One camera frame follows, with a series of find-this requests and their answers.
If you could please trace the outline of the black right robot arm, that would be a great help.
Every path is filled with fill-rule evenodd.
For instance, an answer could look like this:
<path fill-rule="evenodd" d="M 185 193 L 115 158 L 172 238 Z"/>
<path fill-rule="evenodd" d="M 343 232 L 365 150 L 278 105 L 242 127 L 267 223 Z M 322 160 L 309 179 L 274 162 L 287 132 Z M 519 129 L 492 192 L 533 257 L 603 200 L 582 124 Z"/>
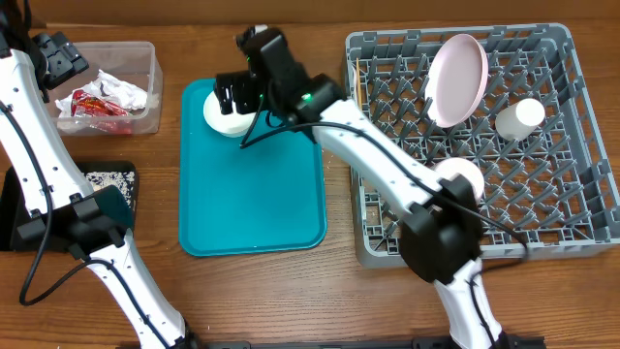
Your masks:
<path fill-rule="evenodd" d="M 461 174 L 446 178 L 422 165 L 381 132 L 329 76 L 310 77 L 283 32 L 251 26 L 235 38 L 245 71 L 220 74 L 223 114 L 239 107 L 281 119 L 280 132 L 302 132 L 340 157 L 378 190 L 400 226 L 398 250 L 407 266 L 435 286 L 458 348 L 506 348 L 481 283 L 483 217 Z"/>

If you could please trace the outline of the food scraps pile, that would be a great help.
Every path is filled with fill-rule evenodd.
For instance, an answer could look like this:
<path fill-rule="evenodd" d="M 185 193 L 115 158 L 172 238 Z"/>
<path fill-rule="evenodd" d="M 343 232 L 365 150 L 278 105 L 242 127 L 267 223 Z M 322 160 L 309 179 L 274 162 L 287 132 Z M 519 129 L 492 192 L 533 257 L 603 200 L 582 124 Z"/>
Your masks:
<path fill-rule="evenodd" d="M 94 191 L 104 189 L 108 186 L 115 186 L 123 195 L 127 204 L 129 206 L 133 205 L 134 189 L 138 180 L 136 172 L 89 172 L 85 173 L 85 177 L 90 182 Z"/>

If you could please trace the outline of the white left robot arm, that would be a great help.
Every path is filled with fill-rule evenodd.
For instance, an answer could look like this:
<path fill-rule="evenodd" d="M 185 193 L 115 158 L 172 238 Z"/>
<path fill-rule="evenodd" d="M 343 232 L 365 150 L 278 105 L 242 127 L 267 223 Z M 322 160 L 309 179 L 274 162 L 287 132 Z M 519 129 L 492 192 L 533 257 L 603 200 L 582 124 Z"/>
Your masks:
<path fill-rule="evenodd" d="M 27 2 L 1 4 L 1 144 L 12 162 L 30 216 L 17 231 L 38 243 L 19 302 L 44 300 L 83 269 L 108 288 L 142 348 L 199 348 L 201 342 L 165 298 L 135 245 L 134 214 L 115 186 L 94 190 L 53 124 L 48 91 L 88 64 L 61 34 L 29 35 Z M 27 292 L 50 243 L 60 243 L 78 265 L 39 296 Z"/>

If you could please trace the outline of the pink plate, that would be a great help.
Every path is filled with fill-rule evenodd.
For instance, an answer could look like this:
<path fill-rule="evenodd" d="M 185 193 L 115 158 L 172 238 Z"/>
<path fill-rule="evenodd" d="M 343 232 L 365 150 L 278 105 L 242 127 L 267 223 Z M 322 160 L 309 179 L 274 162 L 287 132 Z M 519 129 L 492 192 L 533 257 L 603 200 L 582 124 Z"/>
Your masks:
<path fill-rule="evenodd" d="M 435 55 L 424 90 L 431 99 L 429 118 L 441 128 L 463 122 L 481 102 L 488 79 L 488 60 L 481 44 L 469 34 L 447 40 Z"/>

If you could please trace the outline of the pink bowl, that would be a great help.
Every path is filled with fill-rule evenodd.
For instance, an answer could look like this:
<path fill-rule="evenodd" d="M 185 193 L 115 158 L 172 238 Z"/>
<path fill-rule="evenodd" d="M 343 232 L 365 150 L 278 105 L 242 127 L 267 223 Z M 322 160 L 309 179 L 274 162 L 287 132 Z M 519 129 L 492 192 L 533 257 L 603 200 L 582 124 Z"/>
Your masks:
<path fill-rule="evenodd" d="M 465 177 L 471 184 L 475 199 L 479 203 L 484 192 L 484 178 L 480 168 L 470 160 L 460 157 L 453 157 L 433 165 L 433 171 L 441 177 L 453 180 L 458 175 Z"/>

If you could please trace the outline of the wooden chopstick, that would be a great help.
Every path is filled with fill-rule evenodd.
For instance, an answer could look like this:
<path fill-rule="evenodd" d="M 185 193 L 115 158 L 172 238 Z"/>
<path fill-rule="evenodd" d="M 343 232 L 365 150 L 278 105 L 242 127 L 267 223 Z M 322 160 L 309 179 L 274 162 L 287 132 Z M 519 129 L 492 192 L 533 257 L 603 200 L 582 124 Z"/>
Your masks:
<path fill-rule="evenodd" d="M 357 101 L 358 108 L 362 111 L 363 102 L 362 102 L 362 95 L 361 95 L 361 71 L 360 71 L 360 65 L 359 65 L 359 58 L 356 59 L 356 101 Z"/>

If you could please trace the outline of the white upside-down cup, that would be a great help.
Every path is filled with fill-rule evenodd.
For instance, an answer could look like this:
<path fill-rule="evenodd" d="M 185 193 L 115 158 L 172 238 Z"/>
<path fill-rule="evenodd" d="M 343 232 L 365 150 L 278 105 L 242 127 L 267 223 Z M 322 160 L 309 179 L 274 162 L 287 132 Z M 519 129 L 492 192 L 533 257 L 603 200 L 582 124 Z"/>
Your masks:
<path fill-rule="evenodd" d="M 544 106 L 527 98 L 500 111 L 495 120 L 497 133 L 508 141 L 523 141 L 543 122 Z"/>

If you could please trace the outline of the white bowl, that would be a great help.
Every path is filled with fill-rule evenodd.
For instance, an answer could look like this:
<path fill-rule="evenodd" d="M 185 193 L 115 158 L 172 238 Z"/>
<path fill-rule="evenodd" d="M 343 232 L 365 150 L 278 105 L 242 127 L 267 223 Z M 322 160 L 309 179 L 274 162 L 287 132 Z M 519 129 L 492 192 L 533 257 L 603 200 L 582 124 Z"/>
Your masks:
<path fill-rule="evenodd" d="M 216 93 L 208 94 L 203 104 L 203 118 L 214 131 L 229 138 L 244 136 L 255 118 L 256 111 L 242 111 L 235 101 L 232 101 L 232 112 L 224 114 Z"/>

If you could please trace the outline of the white tissue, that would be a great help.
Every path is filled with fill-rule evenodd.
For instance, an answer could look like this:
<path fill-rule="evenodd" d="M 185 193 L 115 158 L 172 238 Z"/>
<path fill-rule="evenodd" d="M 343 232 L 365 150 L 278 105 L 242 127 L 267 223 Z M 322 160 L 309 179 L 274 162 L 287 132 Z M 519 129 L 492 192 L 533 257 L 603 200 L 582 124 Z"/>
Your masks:
<path fill-rule="evenodd" d="M 72 117 L 72 95 L 78 89 L 113 102 L 129 114 L 131 111 L 141 111 L 153 106 L 153 103 L 148 101 L 149 95 L 144 89 L 100 70 L 95 80 L 74 89 L 67 97 L 54 101 L 60 110 L 60 117 Z"/>

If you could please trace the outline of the red snack wrapper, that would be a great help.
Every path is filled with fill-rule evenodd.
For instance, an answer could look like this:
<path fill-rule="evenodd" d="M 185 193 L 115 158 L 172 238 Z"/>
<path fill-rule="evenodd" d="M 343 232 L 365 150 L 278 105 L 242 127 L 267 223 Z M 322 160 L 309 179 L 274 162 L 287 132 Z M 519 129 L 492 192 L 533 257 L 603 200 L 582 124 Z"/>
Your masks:
<path fill-rule="evenodd" d="M 86 118 L 112 117 L 118 118 L 128 116 L 129 113 L 113 102 L 106 101 L 93 94 L 78 89 L 72 95 L 71 116 Z M 91 127 L 100 131 L 128 135 L 132 133 L 132 126 L 129 121 L 94 121 Z"/>

